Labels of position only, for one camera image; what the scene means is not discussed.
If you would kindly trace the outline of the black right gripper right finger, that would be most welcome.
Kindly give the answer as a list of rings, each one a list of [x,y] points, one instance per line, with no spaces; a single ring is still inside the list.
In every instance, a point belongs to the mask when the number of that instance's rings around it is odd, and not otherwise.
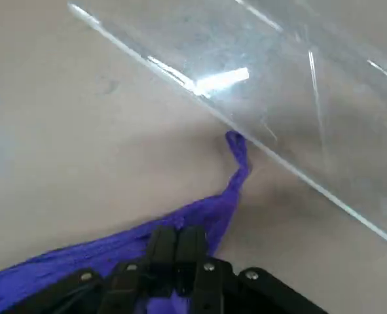
[[[302,294],[262,268],[235,274],[232,265],[207,254],[201,228],[179,233],[176,292],[187,298],[188,313],[325,313]]]

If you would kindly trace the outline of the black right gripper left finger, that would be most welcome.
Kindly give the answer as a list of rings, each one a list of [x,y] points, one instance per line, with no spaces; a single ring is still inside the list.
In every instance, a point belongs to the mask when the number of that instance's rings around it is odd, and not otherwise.
[[[16,302],[5,313],[146,313],[153,294],[172,293],[177,232],[155,230],[141,258],[121,262],[103,278],[86,268]]]

